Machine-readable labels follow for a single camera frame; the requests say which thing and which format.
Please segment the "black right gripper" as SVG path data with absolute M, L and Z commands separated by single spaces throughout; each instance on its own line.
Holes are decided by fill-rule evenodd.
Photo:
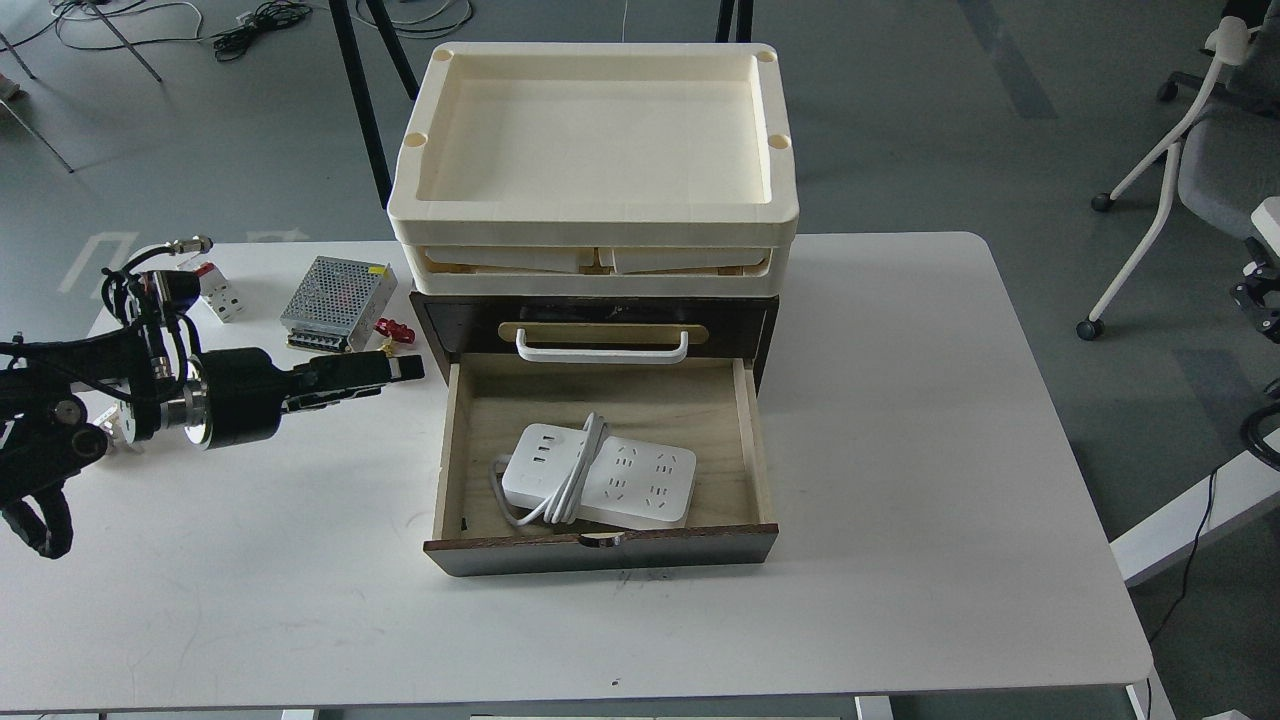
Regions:
M 1243 279 L 1230 290 L 1230 296 L 1251 325 L 1277 345 L 1279 310 L 1266 304 L 1266 297 L 1279 291 L 1277 261 L 1257 238 L 1244 238 L 1243 243 L 1251 255 L 1251 265 L 1244 269 Z

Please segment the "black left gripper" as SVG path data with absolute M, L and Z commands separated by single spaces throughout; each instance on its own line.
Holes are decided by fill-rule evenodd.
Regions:
M 388 356 L 380 350 L 314 357 L 292 373 L 275 366 L 269 354 L 256 347 L 197 354 L 195 366 L 204 415 L 186 434 L 205 450 L 273 437 L 284 404 L 285 414 L 312 411 L 425 377 L 420 355 Z

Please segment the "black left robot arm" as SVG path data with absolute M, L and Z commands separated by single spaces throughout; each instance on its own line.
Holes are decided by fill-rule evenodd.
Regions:
M 3 345 L 3 518 L 23 543 L 59 559 L 73 543 L 63 488 L 118 445 L 180 428 L 200 448 L 273 437 L 284 415 L 374 396 L 417 380 L 419 355 L 364 351 L 280 369 L 257 347 L 206 351 L 188 311 L 196 272 L 142 272 L 160 255 L 207 252 L 195 236 L 152 246 L 106 269 L 102 305 L 119 327 L 65 342 Z

